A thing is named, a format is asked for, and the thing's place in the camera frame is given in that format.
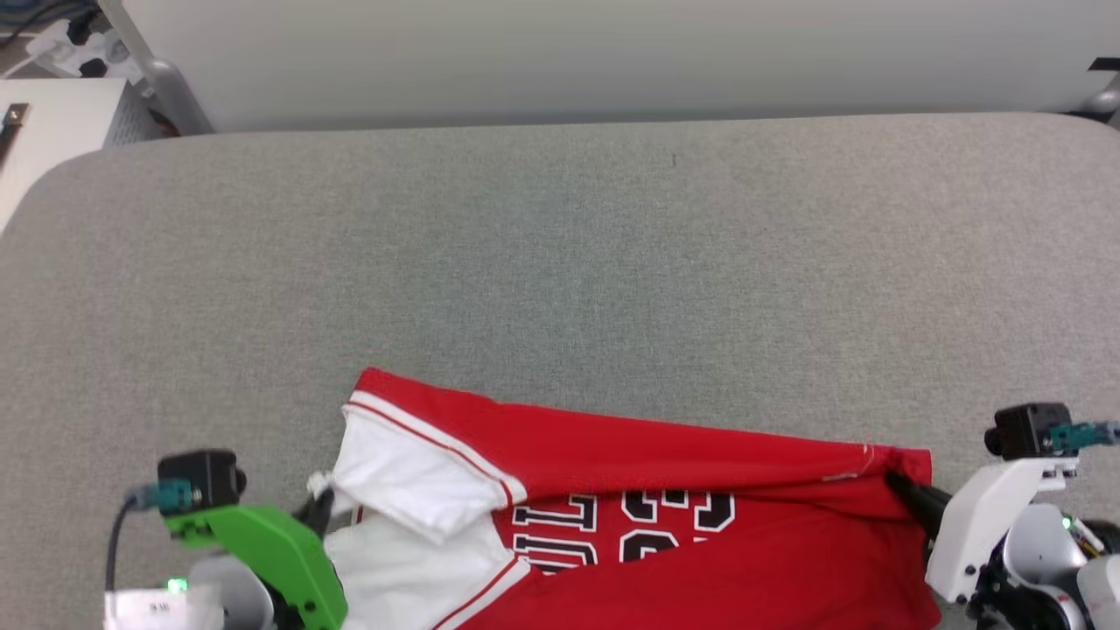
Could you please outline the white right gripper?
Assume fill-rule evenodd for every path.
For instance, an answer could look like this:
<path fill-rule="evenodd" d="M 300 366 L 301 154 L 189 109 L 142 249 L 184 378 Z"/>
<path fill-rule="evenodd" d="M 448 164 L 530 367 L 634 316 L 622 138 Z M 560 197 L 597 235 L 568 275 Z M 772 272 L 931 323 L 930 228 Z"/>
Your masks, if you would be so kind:
<path fill-rule="evenodd" d="M 1040 492 L 1060 491 L 1075 476 L 1079 458 L 1016 458 L 977 470 L 951 494 L 899 472 L 885 483 L 925 534 L 936 536 L 927 583 L 940 597 L 972 597 L 980 566 Z"/>

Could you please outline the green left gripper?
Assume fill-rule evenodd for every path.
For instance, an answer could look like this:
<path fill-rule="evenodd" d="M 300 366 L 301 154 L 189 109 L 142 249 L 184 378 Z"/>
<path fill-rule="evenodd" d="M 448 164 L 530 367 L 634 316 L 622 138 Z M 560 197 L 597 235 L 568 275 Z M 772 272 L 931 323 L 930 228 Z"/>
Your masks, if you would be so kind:
<path fill-rule="evenodd" d="M 186 547 L 216 546 L 295 606 L 304 629 L 340 629 L 348 604 L 324 541 L 335 492 L 312 493 L 296 518 L 277 507 L 225 506 L 166 515 L 165 526 Z"/>

